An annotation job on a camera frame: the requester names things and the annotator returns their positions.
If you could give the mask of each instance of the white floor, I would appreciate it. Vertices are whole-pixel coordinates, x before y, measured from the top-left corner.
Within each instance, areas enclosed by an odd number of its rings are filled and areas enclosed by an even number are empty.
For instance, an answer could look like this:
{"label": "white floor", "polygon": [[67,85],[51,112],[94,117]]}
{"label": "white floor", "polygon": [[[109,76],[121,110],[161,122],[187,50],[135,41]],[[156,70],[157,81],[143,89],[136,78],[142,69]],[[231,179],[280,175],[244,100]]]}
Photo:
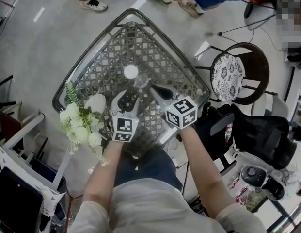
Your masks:
{"label": "white floor", "polygon": [[[221,49],[234,44],[216,34],[243,26],[246,5],[241,1],[226,2],[195,20],[177,3],[163,7],[151,0],[102,0],[109,5],[108,11],[102,14],[81,9],[77,0],[2,1],[13,4],[15,8],[0,3],[0,13],[10,16],[0,28],[0,78],[13,74],[12,100],[23,101],[25,111],[39,108],[46,115],[41,128],[49,137],[46,158],[54,168],[61,163],[68,141],[59,129],[59,115],[52,108],[52,97],[79,56],[125,9],[134,7],[142,11],[196,64],[198,61],[194,56],[205,40]],[[275,20],[263,27],[276,48],[281,49]],[[252,35],[253,32],[243,28],[225,36],[237,42],[248,42]],[[252,43],[259,46],[268,58],[268,90],[283,97],[290,75],[284,54],[274,49],[262,29],[255,30]],[[177,161],[181,165],[185,159],[182,156]],[[73,156],[65,172],[73,196],[82,194],[96,163],[97,159],[82,149]],[[180,179],[185,172],[185,166],[178,170]],[[194,189],[192,182],[188,186]]]}

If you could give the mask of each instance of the black chair back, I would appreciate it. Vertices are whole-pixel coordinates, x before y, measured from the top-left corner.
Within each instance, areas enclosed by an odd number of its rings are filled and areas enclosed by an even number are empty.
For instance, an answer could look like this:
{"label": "black chair back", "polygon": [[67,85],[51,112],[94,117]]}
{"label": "black chair back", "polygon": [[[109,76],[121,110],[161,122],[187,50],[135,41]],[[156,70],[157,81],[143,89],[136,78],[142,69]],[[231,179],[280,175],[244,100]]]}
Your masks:
{"label": "black chair back", "polygon": [[0,173],[0,221],[7,232],[36,233],[43,195],[8,168]]}
{"label": "black chair back", "polygon": [[288,140],[289,123],[278,116],[247,116],[234,104],[233,136],[236,146],[250,153],[275,169],[288,166],[296,144]]}

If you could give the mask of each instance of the white flower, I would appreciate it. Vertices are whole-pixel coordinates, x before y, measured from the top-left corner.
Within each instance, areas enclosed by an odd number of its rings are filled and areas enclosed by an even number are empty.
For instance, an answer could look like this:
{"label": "white flower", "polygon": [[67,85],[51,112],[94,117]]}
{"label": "white flower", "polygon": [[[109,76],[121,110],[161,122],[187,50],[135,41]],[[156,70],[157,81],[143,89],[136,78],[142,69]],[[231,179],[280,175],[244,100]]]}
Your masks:
{"label": "white flower", "polygon": [[83,123],[80,117],[72,118],[71,125],[73,128],[82,127]]}
{"label": "white flower", "polygon": [[89,136],[89,132],[85,127],[72,128],[72,133],[74,134],[75,142],[78,143],[86,142]]}
{"label": "white flower", "polygon": [[61,122],[66,122],[67,120],[69,120],[70,118],[69,118],[69,114],[68,114],[68,112],[65,110],[65,111],[61,111],[60,112],[60,121]]}
{"label": "white flower", "polygon": [[75,103],[70,103],[65,111],[71,119],[79,117],[79,107]]}
{"label": "white flower", "polygon": [[84,108],[90,108],[92,112],[103,113],[106,105],[106,98],[103,94],[95,94],[89,98]]}
{"label": "white flower", "polygon": [[99,122],[96,126],[97,129],[103,129],[104,128],[104,122]]}
{"label": "white flower", "polygon": [[89,134],[88,143],[91,148],[95,148],[102,143],[102,136],[98,132]]}

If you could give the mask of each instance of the white chair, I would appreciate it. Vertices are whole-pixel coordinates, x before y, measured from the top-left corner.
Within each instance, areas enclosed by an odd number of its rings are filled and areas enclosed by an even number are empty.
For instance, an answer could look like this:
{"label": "white chair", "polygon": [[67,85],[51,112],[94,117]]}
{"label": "white chair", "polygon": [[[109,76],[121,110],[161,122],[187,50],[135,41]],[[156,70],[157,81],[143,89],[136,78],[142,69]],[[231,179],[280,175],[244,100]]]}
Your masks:
{"label": "white chair", "polygon": [[255,117],[283,117],[288,118],[289,108],[287,104],[278,96],[278,94],[274,93],[273,95],[273,105],[272,110],[269,111],[266,109],[267,104],[267,95],[263,94],[252,106],[252,116]]}

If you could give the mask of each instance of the metal table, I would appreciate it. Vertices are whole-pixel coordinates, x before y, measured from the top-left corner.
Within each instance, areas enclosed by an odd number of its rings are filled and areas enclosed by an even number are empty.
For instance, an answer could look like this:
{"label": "metal table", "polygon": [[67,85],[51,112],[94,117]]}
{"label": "metal table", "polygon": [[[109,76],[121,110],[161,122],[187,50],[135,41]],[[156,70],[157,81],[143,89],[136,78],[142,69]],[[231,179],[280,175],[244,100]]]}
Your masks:
{"label": "metal table", "polygon": [[[135,64],[139,74],[147,75],[146,88],[137,88],[134,80],[123,75],[127,64]],[[191,96],[199,107],[210,95],[209,88],[179,48],[136,9],[128,9],[117,17],[77,60],[53,97],[52,105],[57,112],[67,105],[66,80],[73,83],[82,104],[97,92],[104,94],[107,100],[103,113],[105,126],[100,133],[107,140],[111,138],[112,99],[125,89],[129,91],[123,101],[125,106],[134,104],[137,96],[141,98],[140,123],[132,142],[126,144],[126,149],[136,156],[161,148],[177,132],[177,128],[162,118],[161,109],[149,92],[150,85],[172,85],[185,96]]]}

